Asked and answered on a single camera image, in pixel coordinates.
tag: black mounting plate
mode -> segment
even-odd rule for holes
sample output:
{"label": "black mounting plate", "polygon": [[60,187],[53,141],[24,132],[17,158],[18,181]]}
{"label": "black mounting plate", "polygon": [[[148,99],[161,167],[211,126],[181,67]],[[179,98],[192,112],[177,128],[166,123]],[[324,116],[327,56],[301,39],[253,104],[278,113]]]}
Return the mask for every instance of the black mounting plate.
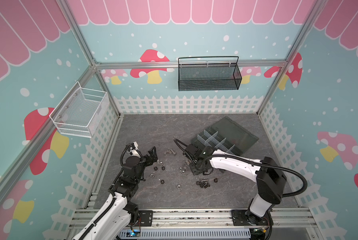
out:
{"label": "black mounting plate", "polygon": [[153,211],[140,210],[139,215],[141,218],[141,220],[140,220],[141,227],[151,227],[152,226]]}
{"label": "black mounting plate", "polygon": [[[250,224],[247,221],[245,212],[247,210],[232,210],[231,214],[232,214],[232,222],[234,223],[234,226],[252,226],[252,224]],[[268,217],[267,212],[264,214],[263,216],[263,226],[267,226],[267,220],[265,220],[264,218],[267,218],[268,220],[270,220],[270,218]]]}

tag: white wire basket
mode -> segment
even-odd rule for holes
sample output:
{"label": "white wire basket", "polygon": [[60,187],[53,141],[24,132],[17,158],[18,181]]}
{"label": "white wire basket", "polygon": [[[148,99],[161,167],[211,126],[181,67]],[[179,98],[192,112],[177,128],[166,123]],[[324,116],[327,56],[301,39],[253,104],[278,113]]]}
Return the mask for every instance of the white wire basket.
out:
{"label": "white wire basket", "polygon": [[79,82],[49,117],[61,134],[92,137],[109,106],[108,93],[82,88]]}

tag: gray tabletop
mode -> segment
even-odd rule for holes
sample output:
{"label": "gray tabletop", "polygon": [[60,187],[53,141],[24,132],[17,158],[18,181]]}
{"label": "gray tabletop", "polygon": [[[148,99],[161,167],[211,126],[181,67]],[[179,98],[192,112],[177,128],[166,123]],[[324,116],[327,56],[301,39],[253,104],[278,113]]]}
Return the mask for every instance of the gray tabletop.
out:
{"label": "gray tabletop", "polygon": [[[186,166],[186,157],[173,139],[178,138],[189,144],[193,137],[224,116],[259,137],[244,153],[244,157],[263,159],[267,156],[278,162],[256,114],[125,115],[94,208],[99,209],[107,199],[107,189],[120,170],[120,154],[127,143],[134,141],[138,143],[142,154],[147,154],[151,147],[156,146],[158,158],[165,167],[165,170],[162,170],[161,166],[158,166],[158,170],[154,171],[153,167],[157,166],[154,163],[145,169],[146,181],[138,185],[139,189],[131,200],[138,204],[139,208],[248,207],[249,200],[257,193],[255,182],[232,172],[221,173],[217,169],[209,176],[194,176],[190,169],[185,175],[179,171],[180,167]],[[164,154],[168,149],[173,149],[177,155]],[[155,175],[154,178],[150,178],[151,173]],[[200,188],[196,185],[199,178],[209,178],[211,186],[207,189]],[[217,183],[212,181],[214,178],[218,179]],[[176,187],[178,184],[182,186],[180,190]],[[288,184],[285,192],[291,192]],[[276,207],[297,207],[297,202],[294,197],[288,197],[282,199]]]}

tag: white picket fence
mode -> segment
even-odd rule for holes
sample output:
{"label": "white picket fence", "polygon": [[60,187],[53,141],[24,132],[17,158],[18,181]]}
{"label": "white picket fence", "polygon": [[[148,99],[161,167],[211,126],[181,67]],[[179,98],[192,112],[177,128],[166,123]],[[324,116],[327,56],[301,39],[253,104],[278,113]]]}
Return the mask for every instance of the white picket fence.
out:
{"label": "white picket fence", "polygon": [[137,97],[133,99],[129,97],[125,99],[121,97],[117,99],[114,97],[115,103],[119,111],[126,114],[141,114],[141,113],[253,113],[257,112],[260,104],[263,101],[263,96],[256,98],[253,96],[249,98],[217,98],[216,96],[210,98],[209,96],[202,98],[194,98],[191,96],[187,98],[144,98]]}
{"label": "white picket fence", "polygon": [[93,184],[94,175],[100,166],[115,123],[116,114],[109,106],[95,134],[90,138],[90,144],[85,146],[85,154],[81,154],[82,162],[76,164],[77,172],[71,175],[71,185],[65,187],[67,194],[64,199],[59,200],[59,212],[51,215],[52,227],[43,232],[46,240],[66,238],[75,210],[82,208],[85,197],[91,194],[90,186]]}
{"label": "white picket fence", "polygon": [[[300,159],[301,152],[296,151],[296,143],[291,142],[291,135],[287,135],[287,127],[283,127],[283,120],[280,120],[279,114],[276,114],[276,108],[273,103],[268,103],[261,114],[264,128],[273,145],[275,153],[283,167],[291,168],[306,178],[308,188],[305,192],[297,195],[298,202],[303,207],[309,207],[314,219],[323,236],[331,237],[332,240],[338,237],[345,240],[347,230],[338,227],[335,222],[337,214],[327,208],[328,199],[319,194],[320,185],[312,181],[312,172],[307,172],[307,162]],[[301,188],[302,181],[292,174],[286,173],[293,191]]]}

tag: black wire basket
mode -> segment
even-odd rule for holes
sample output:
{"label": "black wire basket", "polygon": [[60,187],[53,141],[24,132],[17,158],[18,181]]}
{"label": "black wire basket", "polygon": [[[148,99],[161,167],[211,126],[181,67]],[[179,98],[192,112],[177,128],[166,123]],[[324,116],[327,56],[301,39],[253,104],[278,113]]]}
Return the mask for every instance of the black wire basket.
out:
{"label": "black wire basket", "polygon": [[[211,60],[193,61],[194,58]],[[237,56],[178,58],[179,91],[238,90],[242,81],[238,60]]]}

